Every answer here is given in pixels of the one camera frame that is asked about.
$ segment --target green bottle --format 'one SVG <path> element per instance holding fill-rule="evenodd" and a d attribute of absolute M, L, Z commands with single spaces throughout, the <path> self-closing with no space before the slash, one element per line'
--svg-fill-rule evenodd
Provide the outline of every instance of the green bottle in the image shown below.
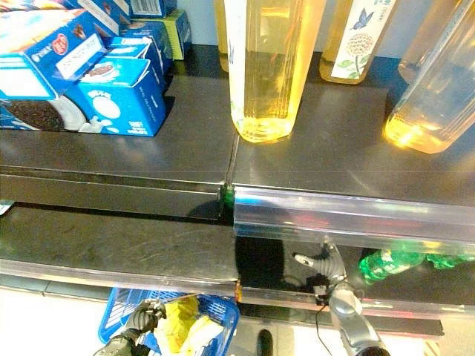
<path fill-rule="evenodd" d="M 424 258 L 425 254 L 418 252 L 380 250 L 361 260 L 359 269 L 366 283 L 373 284 L 391 274 L 398 274 L 420 265 Z"/>
<path fill-rule="evenodd" d="M 460 263 L 475 261 L 475 256 L 460 254 L 459 256 L 450 256 L 447 254 L 428 254 L 427 260 L 433 263 L 434 268 L 449 269 Z"/>

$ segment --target blue basket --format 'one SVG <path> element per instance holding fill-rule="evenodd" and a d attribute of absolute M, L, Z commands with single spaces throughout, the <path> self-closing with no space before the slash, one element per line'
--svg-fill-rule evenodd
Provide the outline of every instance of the blue basket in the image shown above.
<path fill-rule="evenodd" d="M 104 316 L 99 325 L 99 339 L 107 343 L 112 334 L 127 322 L 129 315 L 144 299 L 169 300 L 186 295 L 173 291 L 143 291 L 139 289 L 112 289 Z M 211 295 L 197 295 L 199 302 L 198 310 L 201 315 L 207 315 L 210 319 L 223 327 L 219 334 L 206 347 L 203 356 L 225 356 L 239 321 L 239 309 L 237 306 L 219 297 Z M 152 333 L 148 333 L 142 342 L 155 352 L 160 352 L 157 340 Z"/>

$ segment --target clear plastic strip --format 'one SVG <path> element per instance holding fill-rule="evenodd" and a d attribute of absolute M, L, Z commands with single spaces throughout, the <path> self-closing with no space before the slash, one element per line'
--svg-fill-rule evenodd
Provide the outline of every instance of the clear plastic strip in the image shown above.
<path fill-rule="evenodd" d="M 160 289 L 221 296 L 234 296 L 234 280 L 208 280 L 185 277 L 97 271 L 92 269 L 43 265 L 0 259 L 0 273 L 56 282 L 129 289 Z"/>
<path fill-rule="evenodd" d="M 475 254 L 475 208 L 236 187 L 240 236 Z"/>
<path fill-rule="evenodd" d="M 308 310 L 319 310 L 321 308 L 321 306 L 315 304 L 315 296 L 310 293 L 250 287 L 243 287 L 242 303 Z M 475 306 L 365 298 L 363 299 L 363 314 L 406 319 L 439 319 L 442 316 L 473 319 L 475 317 Z"/>

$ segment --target black cable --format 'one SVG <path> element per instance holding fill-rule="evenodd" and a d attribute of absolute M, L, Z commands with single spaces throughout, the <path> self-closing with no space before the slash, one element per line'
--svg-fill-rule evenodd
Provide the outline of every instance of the black cable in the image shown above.
<path fill-rule="evenodd" d="M 325 345 L 325 343 L 323 342 L 323 340 L 321 339 L 320 337 L 320 332 L 318 332 L 318 315 L 320 314 L 320 312 L 322 310 L 325 309 L 326 306 L 322 306 L 320 308 L 320 310 L 317 311 L 317 314 L 315 314 L 315 325 L 317 326 L 317 336 L 318 336 L 318 339 L 320 340 L 321 344 L 324 346 L 324 348 L 327 350 L 327 352 L 330 354 L 330 356 L 333 356 L 332 353 L 329 351 L 329 349 L 327 348 L 327 345 Z"/>

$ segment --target bottle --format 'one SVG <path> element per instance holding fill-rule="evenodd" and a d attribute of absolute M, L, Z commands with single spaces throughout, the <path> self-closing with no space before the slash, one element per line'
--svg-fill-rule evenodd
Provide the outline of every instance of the bottle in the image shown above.
<path fill-rule="evenodd" d="M 337 0 L 320 58 L 328 82 L 358 84 L 366 76 L 397 0 Z"/>
<path fill-rule="evenodd" d="M 475 0 L 463 0 L 385 125 L 396 145 L 438 153 L 475 122 L 474 23 Z"/>
<path fill-rule="evenodd" d="M 411 83 L 428 58 L 437 40 L 456 12 L 462 0 L 434 0 L 398 69 L 402 78 Z"/>
<path fill-rule="evenodd" d="M 217 50 L 220 56 L 220 66 L 228 71 L 228 39 L 226 36 L 226 14 L 224 0 L 214 0 L 214 19 L 216 21 Z"/>
<path fill-rule="evenodd" d="M 425 254 L 418 252 L 380 250 L 361 260 L 359 269 L 363 273 L 366 283 L 373 284 L 391 274 L 398 274 L 418 266 L 424 259 Z"/>
<path fill-rule="evenodd" d="M 326 0 L 225 0 L 232 121 L 250 142 L 293 128 Z"/>
<path fill-rule="evenodd" d="M 433 263 L 434 268 L 437 269 L 449 269 L 453 268 L 460 263 L 473 262 L 475 256 L 468 256 L 461 254 L 459 256 L 450 256 L 446 254 L 428 254 L 427 260 Z"/>

